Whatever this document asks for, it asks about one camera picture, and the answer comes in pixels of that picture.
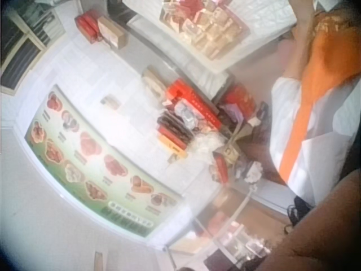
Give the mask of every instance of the brown box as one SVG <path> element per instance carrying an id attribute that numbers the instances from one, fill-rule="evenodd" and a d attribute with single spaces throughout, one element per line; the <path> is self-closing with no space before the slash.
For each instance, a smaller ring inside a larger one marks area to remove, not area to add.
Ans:
<path id="1" fill-rule="evenodd" d="M 120 49 L 127 44 L 126 30 L 104 16 L 98 19 L 98 26 L 103 38 L 109 41 L 113 46 Z"/>

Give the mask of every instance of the person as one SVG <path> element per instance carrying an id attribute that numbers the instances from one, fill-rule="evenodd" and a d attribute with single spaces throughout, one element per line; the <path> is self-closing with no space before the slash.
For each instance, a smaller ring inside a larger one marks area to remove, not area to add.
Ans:
<path id="1" fill-rule="evenodd" d="M 361 270 L 360 171 L 346 176 L 256 271 Z"/>
<path id="2" fill-rule="evenodd" d="M 315 16 L 313 0 L 289 0 L 297 19 L 283 76 L 272 88 L 270 154 L 310 206 L 339 181 L 360 122 L 360 31 L 351 13 Z"/>

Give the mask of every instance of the food menu poster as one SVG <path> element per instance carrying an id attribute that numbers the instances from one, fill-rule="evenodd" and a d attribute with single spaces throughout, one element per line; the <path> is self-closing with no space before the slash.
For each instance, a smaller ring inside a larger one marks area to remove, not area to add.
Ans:
<path id="1" fill-rule="evenodd" d="M 83 205 L 146 238 L 182 198 L 110 146 L 54 86 L 25 135 L 46 170 Z"/>

